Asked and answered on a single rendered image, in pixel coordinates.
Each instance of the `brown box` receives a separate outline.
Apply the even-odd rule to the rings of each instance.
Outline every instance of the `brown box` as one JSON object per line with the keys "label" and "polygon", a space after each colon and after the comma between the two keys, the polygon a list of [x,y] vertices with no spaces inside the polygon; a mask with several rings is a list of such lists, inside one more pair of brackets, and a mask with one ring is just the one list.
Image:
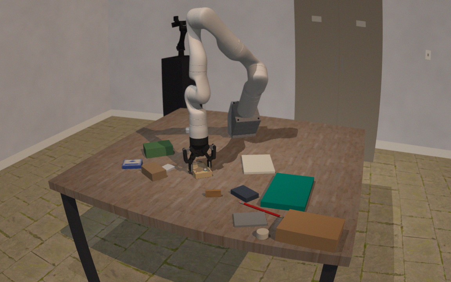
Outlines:
{"label": "brown box", "polygon": [[205,192],[206,192],[206,198],[222,196],[220,189],[206,190]]}
{"label": "brown box", "polygon": [[166,170],[156,163],[144,164],[142,166],[142,173],[152,181],[157,181],[166,178]]}
{"label": "brown box", "polygon": [[213,175],[211,174],[211,169],[208,168],[208,166],[206,166],[204,162],[197,161],[195,164],[193,164],[193,176],[195,177],[195,179],[200,179],[211,177]]}
{"label": "brown box", "polygon": [[335,252],[344,219],[289,210],[276,228],[275,241]]}

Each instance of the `red pen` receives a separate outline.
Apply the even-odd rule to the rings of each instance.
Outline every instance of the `red pen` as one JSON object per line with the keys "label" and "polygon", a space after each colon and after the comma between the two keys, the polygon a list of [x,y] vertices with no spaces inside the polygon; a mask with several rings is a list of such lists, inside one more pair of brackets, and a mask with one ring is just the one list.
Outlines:
{"label": "red pen", "polygon": [[263,211],[263,212],[267,212],[268,214],[272,214],[272,215],[274,215],[274,216],[283,218],[283,216],[280,216],[280,215],[277,214],[277,213],[270,212],[270,211],[266,211],[265,209],[261,209],[261,208],[258,208],[258,207],[256,207],[256,206],[252,206],[252,205],[247,204],[247,203],[245,203],[245,202],[241,202],[241,201],[240,201],[240,204],[244,204],[245,206],[249,206],[249,207],[251,207],[251,208],[258,209],[258,210]]}

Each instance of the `wooden table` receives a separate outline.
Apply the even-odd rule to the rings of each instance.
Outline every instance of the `wooden table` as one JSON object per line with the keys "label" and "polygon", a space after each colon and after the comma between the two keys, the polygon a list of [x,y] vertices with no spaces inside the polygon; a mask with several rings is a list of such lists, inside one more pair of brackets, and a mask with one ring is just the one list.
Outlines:
{"label": "wooden table", "polygon": [[[88,281],[99,281],[81,225],[76,200],[145,225],[204,242],[244,251],[324,264],[320,281],[333,281],[337,266],[349,266],[358,220],[363,174],[365,130],[262,117],[255,137],[231,139],[227,113],[207,111],[210,145],[217,148],[213,176],[195,179],[188,173],[182,148],[189,147],[187,109],[181,108],[121,139],[49,181],[61,193],[67,220]],[[144,143],[170,140],[174,155],[146,159]],[[253,236],[260,227],[233,227],[233,213],[256,212],[241,205],[232,188],[245,185],[260,197],[274,174],[244,175],[241,155],[270,154],[277,173],[315,178],[307,212],[344,218],[336,252],[280,243]],[[168,177],[150,181],[140,170],[122,170],[124,159],[144,164],[172,164]],[[221,189],[222,197],[206,198],[206,189]],[[287,211],[268,209],[285,215]],[[272,226],[276,216],[266,214]]]}

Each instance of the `black metal table leg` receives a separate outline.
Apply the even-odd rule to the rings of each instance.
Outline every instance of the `black metal table leg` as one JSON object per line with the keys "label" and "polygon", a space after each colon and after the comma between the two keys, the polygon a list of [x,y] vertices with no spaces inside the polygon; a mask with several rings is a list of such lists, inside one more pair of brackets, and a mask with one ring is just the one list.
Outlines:
{"label": "black metal table leg", "polygon": [[70,232],[72,233],[72,239],[78,250],[79,259],[83,265],[83,269],[86,274],[88,282],[100,282],[99,275],[93,264],[92,254],[88,248],[88,242],[86,242],[85,231],[79,218],[78,206],[76,200],[64,194],[61,194],[62,203],[66,211],[67,221],[69,222]]}
{"label": "black metal table leg", "polygon": [[337,266],[331,264],[324,264],[321,269],[320,282],[333,282],[337,273]]}

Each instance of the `brown cabinet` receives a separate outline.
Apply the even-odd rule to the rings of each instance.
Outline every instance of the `brown cabinet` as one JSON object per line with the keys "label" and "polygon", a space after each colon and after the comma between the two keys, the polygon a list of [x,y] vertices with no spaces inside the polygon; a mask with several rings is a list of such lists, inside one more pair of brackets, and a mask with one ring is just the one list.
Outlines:
{"label": "brown cabinet", "polygon": [[295,119],[365,129],[373,162],[382,78],[381,0],[294,0]]}

